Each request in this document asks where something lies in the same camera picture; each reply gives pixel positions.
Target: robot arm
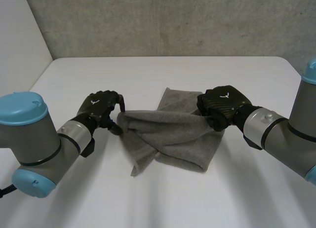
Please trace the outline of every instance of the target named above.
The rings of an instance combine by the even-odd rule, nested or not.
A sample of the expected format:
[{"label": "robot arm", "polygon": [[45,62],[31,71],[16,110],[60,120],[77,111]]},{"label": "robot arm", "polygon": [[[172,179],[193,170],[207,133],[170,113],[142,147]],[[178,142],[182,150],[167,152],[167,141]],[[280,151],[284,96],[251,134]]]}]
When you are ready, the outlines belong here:
[{"label": "robot arm", "polygon": [[95,129],[108,128],[115,135],[123,133],[110,118],[115,104],[125,111],[123,96],[114,91],[90,94],[77,116],[57,132],[42,97],[21,92],[0,98],[0,148],[10,148],[20,167],[12,175],[14,190],[36,197],[46,197],[56,187],[79,155],[94,151]]},{"label": "robot arm", "polygon": [[264,149],[316,185],[316,61],[308,64],[290,119],[251,102],[232,86],[198,96],[197,107],[210,127],[236,125],[249,146]]}]

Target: table surface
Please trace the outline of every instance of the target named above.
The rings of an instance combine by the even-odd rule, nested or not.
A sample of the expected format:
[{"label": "table surface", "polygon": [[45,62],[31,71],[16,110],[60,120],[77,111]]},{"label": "table surface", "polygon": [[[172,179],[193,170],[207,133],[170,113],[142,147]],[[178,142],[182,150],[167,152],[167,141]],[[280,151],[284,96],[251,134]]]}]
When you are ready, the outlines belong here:
[{"label": "table surface", "polygon": [[[300,76],[278,57],[119,57],[55,60],[32,91],[56,128],[85,97],[115,90],[127,110],[155,110],[166,87],[232,85],[254,105],[289,117]],[[112,113],[115,119],[119,108]],[[95,152],[79,158],[47,198],[16,191],[0,200],[2,228],[314,228],[316,188],[229,127],[206,173],[153,161],[136,178],[119,137],[98,129]],[[1,150],[0,184],[18,167]]]}]

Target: gray towel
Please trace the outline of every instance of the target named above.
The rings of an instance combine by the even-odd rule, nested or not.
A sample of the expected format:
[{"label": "gray towel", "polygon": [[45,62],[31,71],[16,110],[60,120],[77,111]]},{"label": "gray towel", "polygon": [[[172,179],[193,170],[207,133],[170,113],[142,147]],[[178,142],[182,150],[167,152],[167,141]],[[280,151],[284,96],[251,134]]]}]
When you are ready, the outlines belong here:
[{"label": "gray towel", "polygon": [[224,132],[215,132],[199,115],[200,94],[166,88],[156,111],[118,115],[123,145],[135,165],[131,176],[142,172],[153,159],[187,170],[207,170]]}]

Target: logo on robotic hand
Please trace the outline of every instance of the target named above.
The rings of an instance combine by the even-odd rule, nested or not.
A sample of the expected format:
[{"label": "logo on robotic hand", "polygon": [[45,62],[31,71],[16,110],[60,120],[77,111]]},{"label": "logo on robotic hand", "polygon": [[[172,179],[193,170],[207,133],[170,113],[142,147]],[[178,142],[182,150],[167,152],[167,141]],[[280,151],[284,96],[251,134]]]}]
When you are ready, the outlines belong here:
[{"label": "logo on robotic hand", "polygon": [[97,101],[91,101],[91,103],[94,105],[95,103],[98,103],[100,100]]},{"label": "logo on robotic hand", "polygon": [[229,98],[229,92],[227,92],[227,95],[226,95],[226,96],[219,96],[219,97],[222,97],[222,98]]}]

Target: concrete wall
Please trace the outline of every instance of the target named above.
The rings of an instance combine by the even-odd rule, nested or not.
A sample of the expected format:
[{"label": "concrete wall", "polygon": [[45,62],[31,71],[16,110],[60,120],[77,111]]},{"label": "concrete wall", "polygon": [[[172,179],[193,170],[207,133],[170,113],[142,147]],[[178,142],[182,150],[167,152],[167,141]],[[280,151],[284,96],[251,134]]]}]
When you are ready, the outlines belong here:
[{"label": "concrete wall", "polygon": [[28,0],[54,59],[316,56],[316,0]]},{"label": "concrete wall", "polygon": [[52,62],[26,0],[0,0],[0,96],[27,91]]}]

